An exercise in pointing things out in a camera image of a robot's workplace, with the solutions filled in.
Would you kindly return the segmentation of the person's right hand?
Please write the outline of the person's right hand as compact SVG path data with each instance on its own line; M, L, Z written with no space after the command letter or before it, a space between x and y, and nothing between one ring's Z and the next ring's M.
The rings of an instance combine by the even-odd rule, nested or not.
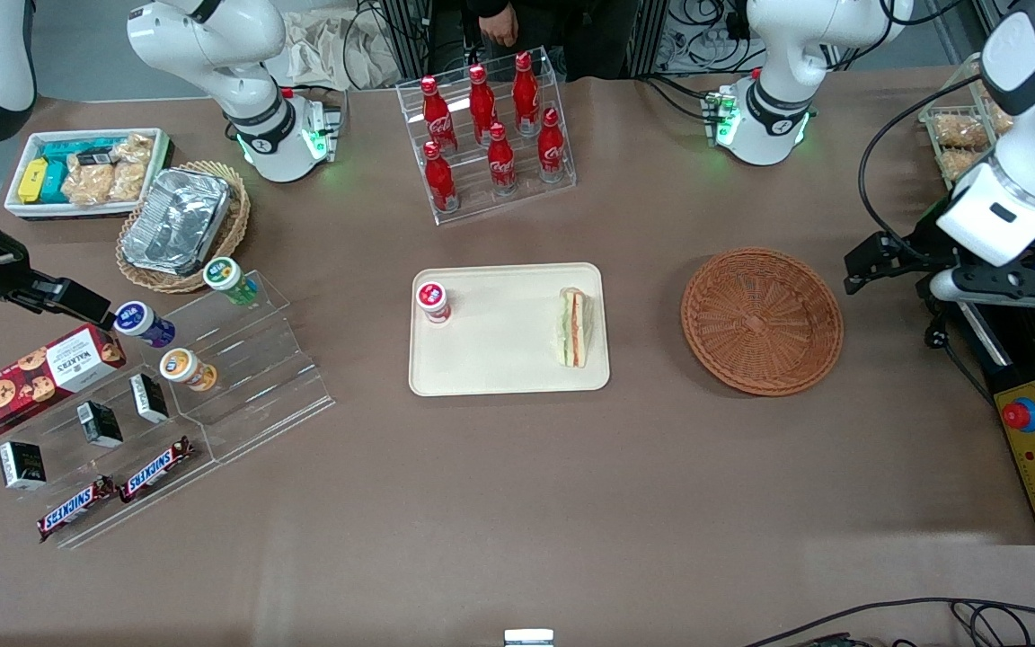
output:
M494 45L504 46L504 48L513 48L514 45L518 45L518 33L520 32L518 13L509 1L504 1L504 3L497 1L497 3L476 8L474 12L478 17L478 28L486 40L494 42Z

